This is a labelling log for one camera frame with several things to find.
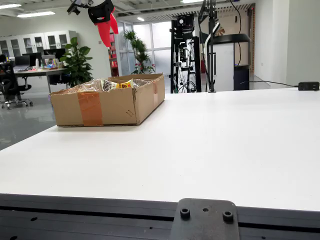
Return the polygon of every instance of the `power adapter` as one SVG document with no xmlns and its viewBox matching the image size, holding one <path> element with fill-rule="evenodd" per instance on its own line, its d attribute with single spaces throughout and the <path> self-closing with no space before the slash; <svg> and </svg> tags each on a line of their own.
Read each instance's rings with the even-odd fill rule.
<svg viewBox="0 0 320 240">
<path fill-rule="evenodd" d="M 303 81 L 299 82 L 299 91 L 319 91 L 320 83 L 318 81 Z"/>
</svg>

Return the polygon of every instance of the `white cabinet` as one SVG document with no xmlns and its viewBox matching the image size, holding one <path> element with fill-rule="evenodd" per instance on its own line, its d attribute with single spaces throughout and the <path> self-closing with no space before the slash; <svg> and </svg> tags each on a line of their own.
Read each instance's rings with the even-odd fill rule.
<svg viewBox="0 0 320 240">
<path fill-rule="evenodd" d="M 77 35 L 75 31 L 52 31 L 45 32 L 44 36 L 47 49 L 64 49 Z"/>
<path fill-rule="evenodd" d="M 44 49 L 47 49 L 44 33 L 21 35 L 19 37 L 22 45 L 23 54 L 31 54 L 31 53 L 44 54 Z"/>
<path fill-rule="evenodd" d="M 75 31 L 52 31 L 19 36 L 0 37 L 0 54 L 8 58 L 22 54 L 42 53 L 45 49 L 64 49 L 76 37 Z"/>
<path fill-rule="evenodd" d="M 19 57 L 22 55 L 22 45 L 19 36 L 1 37 L 0 53 L 8 58 Z"/>
</svg>

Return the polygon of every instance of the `white table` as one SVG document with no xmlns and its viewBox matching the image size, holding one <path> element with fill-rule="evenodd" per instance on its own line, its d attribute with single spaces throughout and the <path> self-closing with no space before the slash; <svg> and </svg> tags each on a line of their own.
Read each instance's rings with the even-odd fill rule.
<svg viewBox="0 0 320 240">
<path fill-rule="evenodd" d="M 48 82 L 48 88 L 49 88 L 49 93 L 51 93 L 51 88 L 50 88 L 50 80 L 48 76 L 50 75 L 60 75 L 65 71 L 63 68 L 58 68 L 58 69 L 39 69 L 35 71 L 17 71 L 15 72 L 15 76 L 17 78 L 25 78 L 25 77 L 40 77 L 40 76 L 46 76 L 46 80 Z"/>
<path fill-rule="evenodd" d="M 320 92 L 166 95 L 140 126 L 52 127 L 0 152 L 0 193 L 320 211 Z"/>
</svg>

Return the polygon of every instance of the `ceiling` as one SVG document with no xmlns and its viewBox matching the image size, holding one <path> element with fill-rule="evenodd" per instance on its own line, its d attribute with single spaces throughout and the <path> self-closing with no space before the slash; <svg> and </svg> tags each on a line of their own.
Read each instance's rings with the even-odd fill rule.
<svg viewBox="0 0 320 240">
<path fill-rule="evenodd" d="M 202 2 L 183 4 L 180 0 L 113 0 L 117 21 L 141 23 L 137 17 L 145 22 L 167 21 L 175 16 L 198 14 Z M 234 11 L 229 0 L 216 0 L 218 12 Z M 234 5 L 240 10 L 248 9 L 256 0 L 239 0 Z M 20 7 L 0 9 L 0 16 L 16 17 L 21 13 L 35 13 L 54 11 L 54 9 L 68 8 L 69 0 L 0 0 L 0 5 L 20 4 Z"/>
</svg>

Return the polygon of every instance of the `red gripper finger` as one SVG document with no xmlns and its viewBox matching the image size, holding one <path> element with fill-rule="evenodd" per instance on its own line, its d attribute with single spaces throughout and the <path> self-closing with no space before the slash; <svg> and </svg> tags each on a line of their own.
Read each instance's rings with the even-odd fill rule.
<svg viewBox="0 0 320 240">
<path fill-rule="evenodd" d="M 115 16 L 111 13 L 110 14 L 110 26 L 113 30 L 113 33 L 114 34 L 118 34 L 118 24 L 117 24 L 117 21 L 115 19 Z"/>
<path fill-rule="evenodd" d="M 111 47 L 110 43 L 110 22 L 100 22 L 96 24 L 98 26 L 99 34 L 102 42 L 106 47 Z"/>
</svg>

